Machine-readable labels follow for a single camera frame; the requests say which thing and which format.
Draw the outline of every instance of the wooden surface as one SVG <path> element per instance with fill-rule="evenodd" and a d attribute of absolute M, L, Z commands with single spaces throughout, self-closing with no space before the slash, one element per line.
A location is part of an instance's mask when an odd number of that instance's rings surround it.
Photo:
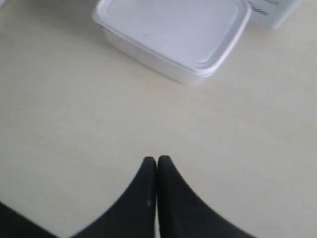
<path fill-rule="evenodd" d="M 317 3 L 250 24 L 201 87 L 109 46 L 93 0 L 0 10 L 0 200 L 60 237 L 91 223 L 147 155 L 259 238 L 317 236 Z"/>

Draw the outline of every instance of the container lid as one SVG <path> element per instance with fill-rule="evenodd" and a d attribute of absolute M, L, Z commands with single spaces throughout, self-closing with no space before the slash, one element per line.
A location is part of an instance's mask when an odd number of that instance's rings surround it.
<path fill-rule="evenodd" d="M 250 17 L 245 0 L 101 0 L 94 20 L 142 49 L 206 77 Z"/>

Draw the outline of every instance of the table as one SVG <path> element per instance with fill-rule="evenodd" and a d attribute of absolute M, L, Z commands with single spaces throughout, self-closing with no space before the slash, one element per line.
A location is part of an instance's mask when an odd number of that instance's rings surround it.
<path fill-rule="evenodd" d="M 215 211 L 259 238 L 317 235 L 317 3 L 249 24 L 201 87 L 109 46 L 96 0 L 0 10 L 0 201 L 60 237 L 169 154 Z"/>

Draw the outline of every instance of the light wood tabletop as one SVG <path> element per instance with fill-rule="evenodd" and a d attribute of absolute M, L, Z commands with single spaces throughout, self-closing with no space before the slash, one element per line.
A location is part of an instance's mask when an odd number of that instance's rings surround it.
<path fill-rule="evenodd" d="M 201 87 L 112 48 L 96 0 L 0 9 L 0 201 L 61 238 L 170 155 L 215 211 L 259 238 L 317 237 L 317 2 L 249 24 Z"/>

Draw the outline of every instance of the white plastic lid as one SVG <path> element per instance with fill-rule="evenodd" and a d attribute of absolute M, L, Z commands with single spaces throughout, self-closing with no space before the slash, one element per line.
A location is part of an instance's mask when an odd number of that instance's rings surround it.
<path fill-rule="evenodd" d="M 199 76 L 223 62 L 250 17 L 245 0 L 101 0 L 94 19 Z"/>

